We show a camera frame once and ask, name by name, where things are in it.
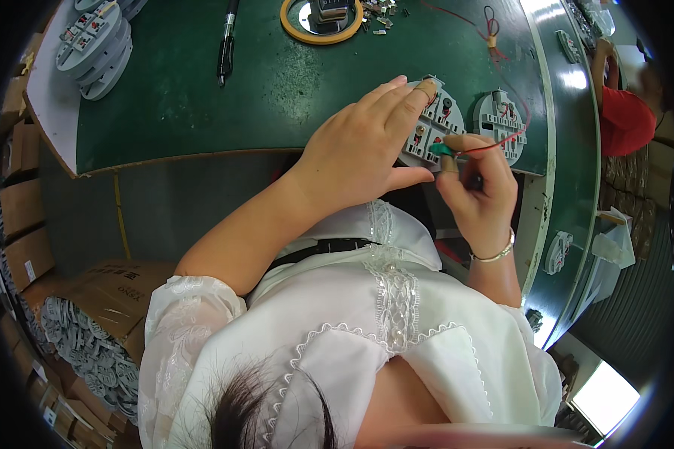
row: pen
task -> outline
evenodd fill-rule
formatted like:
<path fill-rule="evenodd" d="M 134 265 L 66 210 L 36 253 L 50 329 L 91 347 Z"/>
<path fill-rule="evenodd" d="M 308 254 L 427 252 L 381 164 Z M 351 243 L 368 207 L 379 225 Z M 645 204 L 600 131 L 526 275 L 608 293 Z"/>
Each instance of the pen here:
<path fill-rule="evenodd" d="M 232 73 L 232 50 L 235 44 L 232 30 L 235 27 L 238 5 L 240 5 L 240 0 L 228 0 L 227 13 L 225 14 L 225 33 L 222 35 L 222 42 L 220 42 L 220 56 L 217 65 L 220 87 L 225 85 L 225 78 Z"/>

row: bracelet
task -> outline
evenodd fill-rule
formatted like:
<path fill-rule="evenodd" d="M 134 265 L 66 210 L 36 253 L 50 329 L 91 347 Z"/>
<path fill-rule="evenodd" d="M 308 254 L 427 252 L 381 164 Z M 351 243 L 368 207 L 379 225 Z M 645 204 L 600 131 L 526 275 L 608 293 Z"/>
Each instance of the bracelet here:
<path fill-rule="evenodd" d="M 480 262 L 494 262 L 497 260 L 500 260 L 502 257 L 506 256 L 510 252 L 512 252 L 512 248 L 514 248 L 514 229 L 510 226 L 510 243 L 507 244 L 507 247 L 504 248 L 500 253 L 494 257 L 489 257 L 488 259 L 480 259 L 479 257 L 475 256 L 473 252 L 469 252 L 469 256 L 471 257 L 472 260 L 478 260 Z"/>

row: window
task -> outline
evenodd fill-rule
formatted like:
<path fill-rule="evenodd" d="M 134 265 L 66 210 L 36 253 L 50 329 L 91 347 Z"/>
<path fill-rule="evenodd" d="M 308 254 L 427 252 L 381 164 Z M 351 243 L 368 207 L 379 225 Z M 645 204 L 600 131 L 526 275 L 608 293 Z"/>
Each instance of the window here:
<path fill-rule="evenodd" d="M 637 400 L 637 390 L 609 364 L 601 361 L 572 402 L 606 437 L 619 426 Z"/>

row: green workbench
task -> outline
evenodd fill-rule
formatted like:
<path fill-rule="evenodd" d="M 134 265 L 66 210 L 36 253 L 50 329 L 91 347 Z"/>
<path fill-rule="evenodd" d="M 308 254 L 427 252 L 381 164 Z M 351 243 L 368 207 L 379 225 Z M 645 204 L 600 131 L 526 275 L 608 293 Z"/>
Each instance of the green workbench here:
<path fill-rule="evenodd" d="M 326 47 L 289 37 L 279 23 L 280 4 L 242 1 L 234 73 L 220 89 L 225 0 L 151 0 L 132 21 L 134 50 L 117 86 L 100 101 L 81 101 L 77 174 L 190 155 L 301 149 L 329 116 L 399 74 L 444 81 L 470 131 L 476 101 L 506 88 L 474 28 L 418 0 L 398 1 L 411 15 L 391 16 L 395 25 L 386 35 L 373 35 L 373 23 L 369 33 Z M 484 30 L 486 1 L 435 4 Z M 524 1 L 524 8 L 518 0 L 489 4 L 501 23 L 499 49 L 510 59 L 504 75 L 532 114 L 528 144 L 512 166 L 531 174 L 515 258 L 524 306 L 544 315 L 535 342 L 546 347 L 566 331 L 589 263 L 599 123 L 586 62 L 570 64 L 554 34 L 576 36 L 560 0 Z M 541 267 L 558 230 L 573 234 L 574 243 L 565 267 L 549 276 Z"/>
<path fill-rule="evenodd" d="M 438 1 L 484 32 L 486 1 Z M 538 61 L 522 7 L 489 2 L 502 24 L 504 75 L 532 112 L 528 146 L 514 169 L 546 172 L 546 117 Z M 332 114 L 404 74 L 446 83 L 471 130 L 476 101 L 506 88 L 485 42 L 465 22 L 399 0 L 384 36 L 360 30 L 336 45 L 313 46 L 287 35 L 280 0 L 243 0 L 235 25 L 234 72 L 224 89 L 216 68 L 226 0 L 150 0 L 131 22 L 134 49 L 116 87 L 82 100 L 78 174 L 148 160 L 254 149 L 301 149 Z"/>

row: red shirt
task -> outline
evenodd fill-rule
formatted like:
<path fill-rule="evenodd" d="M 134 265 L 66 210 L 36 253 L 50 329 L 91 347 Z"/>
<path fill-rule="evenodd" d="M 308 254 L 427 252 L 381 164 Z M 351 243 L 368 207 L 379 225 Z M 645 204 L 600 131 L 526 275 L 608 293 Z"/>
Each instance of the red shirt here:
<path fill-rule="evenodd" d="M 647 145 L 654 137 L 656 117 L 647 103 L 627 91 L 602 88 L 599 127 L 604 156 L 625 156 Z"/>

